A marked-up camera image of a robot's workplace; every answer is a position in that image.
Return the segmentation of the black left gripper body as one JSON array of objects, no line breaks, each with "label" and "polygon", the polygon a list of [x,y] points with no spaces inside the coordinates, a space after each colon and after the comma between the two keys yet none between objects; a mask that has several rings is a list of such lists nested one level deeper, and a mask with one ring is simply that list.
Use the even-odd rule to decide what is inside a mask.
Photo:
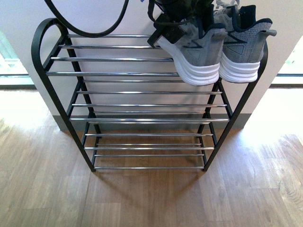
[{"label": "black left gripper body", "polygon": [[203,11],[202,0],[150,0],[148,16],[156,30],[148,39],[148,44],[154,47],[162,36],[171,44],[176,43],[185,35],[181,26],[192,22]]}]

